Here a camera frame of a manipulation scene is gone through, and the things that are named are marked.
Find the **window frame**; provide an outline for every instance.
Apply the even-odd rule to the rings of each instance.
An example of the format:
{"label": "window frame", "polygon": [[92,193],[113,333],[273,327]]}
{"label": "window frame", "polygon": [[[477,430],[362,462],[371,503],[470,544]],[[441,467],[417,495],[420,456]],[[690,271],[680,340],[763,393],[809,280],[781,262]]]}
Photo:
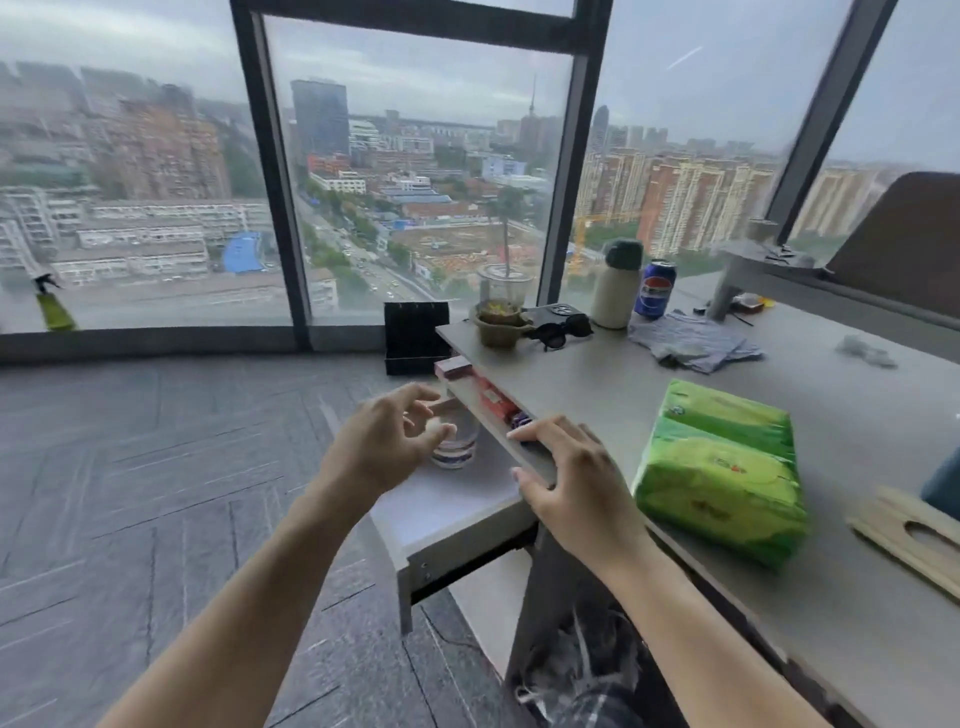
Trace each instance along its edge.
{"label": "window frame", "polygon": [[[382,324],[337,325],[336,317],[322,316],[315,321],[311,313],[265,29],[267,15],[571,56],[560,158],[537,292],[538,305],[555,303],[560,296],[612,4],[613,0],[576,0],[573,14],[563,17],[461,0],[230,0],[291,325],[2,334],[0,363],[177,352],[382,351]],[[781,242],[820,171],[896,5],[897,0],[852,0],[767,210],[767,216],[780,225]]]}

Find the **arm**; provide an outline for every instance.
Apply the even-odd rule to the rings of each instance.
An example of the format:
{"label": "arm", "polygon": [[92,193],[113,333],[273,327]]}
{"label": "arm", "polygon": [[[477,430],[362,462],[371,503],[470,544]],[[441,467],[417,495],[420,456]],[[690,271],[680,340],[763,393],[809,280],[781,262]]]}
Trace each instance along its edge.
{"label": "arm", "polygon": [[691,728],[828,725],[657,548],[623,475],[586,425],[555,417],[509,436],[540,440],[553,453],[556,488],[517,468],[521,493],[626,610]]}
{"label": "arm", "polygon": [[452,425],[425,426],[424,400],[439,396],[407,384],[360,405],[274,535],[100,728],[262,727],[340,544],[450,433]]}

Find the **crane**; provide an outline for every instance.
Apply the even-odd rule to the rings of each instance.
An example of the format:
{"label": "crane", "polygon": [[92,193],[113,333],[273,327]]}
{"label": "crane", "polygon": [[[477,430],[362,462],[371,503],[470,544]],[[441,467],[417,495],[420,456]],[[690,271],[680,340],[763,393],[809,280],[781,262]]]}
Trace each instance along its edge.
{"label": "crane", "polygon": [[591,223],[599,222],[617,222],[624,223],[630,222],[630,218],[633,215],[630,212],[619,212],[617,214],[608,214],[606,212],[598,215],[580,215],[573,219],[573,256],[570,258],[570,262],[567,263],[566,270],[567,273],[571,276],[576,276],[580,273],[580,266],[583,264],[584,260],[584,245],[587,243],[587,228]]}

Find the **folded cloth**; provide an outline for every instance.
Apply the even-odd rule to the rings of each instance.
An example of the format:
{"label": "folded cloth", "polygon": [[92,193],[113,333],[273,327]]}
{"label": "folded cloth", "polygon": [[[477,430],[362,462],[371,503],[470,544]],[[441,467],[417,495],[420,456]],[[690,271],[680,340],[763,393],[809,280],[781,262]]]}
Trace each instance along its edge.
{"label": "folded cloth", "polygon": [[654,321],[634,315],[627,337],[650,350],[658,361],[671,359],[695,372],[710,374],[728,361],[763,358],[763,350],[716,322],[674,310]]}

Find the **fabric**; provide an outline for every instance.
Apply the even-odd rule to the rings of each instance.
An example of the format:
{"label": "fabric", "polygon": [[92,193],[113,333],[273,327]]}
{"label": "fabric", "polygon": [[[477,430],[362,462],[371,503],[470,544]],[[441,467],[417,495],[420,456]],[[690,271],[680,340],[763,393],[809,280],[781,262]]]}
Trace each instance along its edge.
{"label": "fabric", "polygon": [[730,361],[763,358],[763,350],[745,336],[679,309],[654,321],[633,316],[627,337],[649,349],[659,362],[669,358],[702,374],[715,372]]}
{"label": "fabric", "polygon": [[601,685],[580,695],[554,723],[557,728],[644,728],[631,703],[633,694],[620,685]]}

